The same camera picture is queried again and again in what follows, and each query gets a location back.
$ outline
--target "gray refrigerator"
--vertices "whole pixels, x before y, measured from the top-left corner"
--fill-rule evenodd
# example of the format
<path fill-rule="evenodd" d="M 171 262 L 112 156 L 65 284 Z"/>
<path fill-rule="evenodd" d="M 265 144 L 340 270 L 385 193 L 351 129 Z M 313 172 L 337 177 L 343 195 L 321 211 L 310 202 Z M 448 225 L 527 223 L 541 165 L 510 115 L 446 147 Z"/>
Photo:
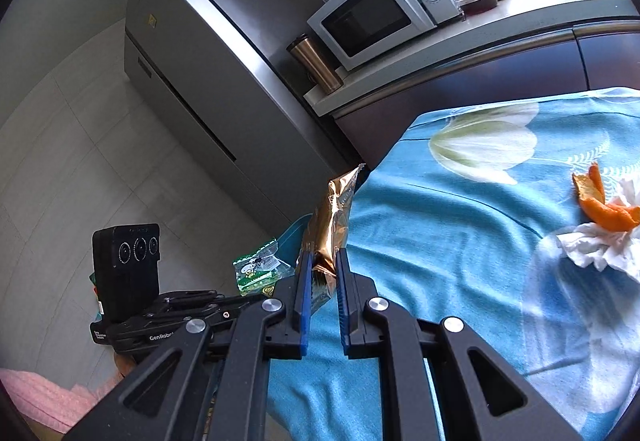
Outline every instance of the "gray refrigerator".
<path fill-rule="evenodd" d="M 127 0 L 125 71 L 212 178 L 265 230 L 312 212 L 359 158 L 303 95 L 286 51 L 321 0 Z"/>

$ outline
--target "white microwave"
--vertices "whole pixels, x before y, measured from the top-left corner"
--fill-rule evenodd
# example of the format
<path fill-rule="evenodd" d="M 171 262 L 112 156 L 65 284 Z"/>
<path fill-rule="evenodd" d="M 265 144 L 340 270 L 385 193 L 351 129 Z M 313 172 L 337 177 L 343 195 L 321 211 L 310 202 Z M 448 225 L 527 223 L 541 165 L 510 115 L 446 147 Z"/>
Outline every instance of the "white microwave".
<path fill-rule="evenodd" d="M 455 0 L 328 0 L 308 24 L 350 70 L 460 13 Z"/>

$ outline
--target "white countertop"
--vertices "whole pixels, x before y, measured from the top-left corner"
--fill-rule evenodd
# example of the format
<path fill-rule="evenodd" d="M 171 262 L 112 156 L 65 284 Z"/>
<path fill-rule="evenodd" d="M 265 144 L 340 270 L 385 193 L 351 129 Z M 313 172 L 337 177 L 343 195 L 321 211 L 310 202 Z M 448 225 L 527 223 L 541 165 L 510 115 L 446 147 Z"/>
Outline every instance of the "white countertop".
<path fill-rule="evenodd" d="M 322 116 L 410 73 L 493 42 L 595 18 L 637 16 L 631 0 L 503 0 L 497 8 L 415 38 L 348 74 L 343 70 L 340 89 L 324 96 L 315 86 L 305 100 Z"/>

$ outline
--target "silver bolt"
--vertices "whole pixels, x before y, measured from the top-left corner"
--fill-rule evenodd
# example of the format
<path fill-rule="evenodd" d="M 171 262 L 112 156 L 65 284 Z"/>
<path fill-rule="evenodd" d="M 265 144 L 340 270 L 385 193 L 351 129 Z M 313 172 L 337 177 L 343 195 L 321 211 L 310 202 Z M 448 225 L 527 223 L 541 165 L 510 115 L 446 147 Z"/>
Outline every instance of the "silver bolt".
<path fill-rule="evenodd" d="M 373 311 L 384 311 L 389 307 L 389 303 L 381 296 L 375 296 L 369 300 L 369 307 Z"/>
<path fill-rule="evenodd" d="M 201 333 L 204 331 L 205 327 L 206 324 L 204 323 L 204 320 L 199 318 L 194 318 L 187 322 L 187 331 L 190 333 Z"/>
<path fill-rule="evenodd" d="M 282 302 L 280 302 L 277 298 L 268 298 L 264 300 L 262 303 L 262 309 L 268 311 L 269 313 L 273 313 L 274 311 L 279 311 L 282 308 Z"/>
<path fill-rule="evenodd" d="M 444 328 L 452 333 L 459 333 L 465 327 L 465 324 L 457 316 L 450 316 L 444 319 Z"/>

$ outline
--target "gold wrapper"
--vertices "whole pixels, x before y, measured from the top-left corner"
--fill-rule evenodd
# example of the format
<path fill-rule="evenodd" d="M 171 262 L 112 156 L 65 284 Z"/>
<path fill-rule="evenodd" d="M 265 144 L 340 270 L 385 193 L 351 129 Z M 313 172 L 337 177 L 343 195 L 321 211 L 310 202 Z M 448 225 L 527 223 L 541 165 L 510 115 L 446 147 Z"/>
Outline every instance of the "gold wrapper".
<path fill-rule="evenodd" d="M 357 168 L 329 182 L 327 193 L 316 208 L 302 237 L 301 251 L 314 253 L 311 311 L 316 312 L 328 302 L 335 290 L 334 253 L 346 246 L 349 214 L 359 172 Z M 296 269 L 300 268 L 301 255 Z"/>

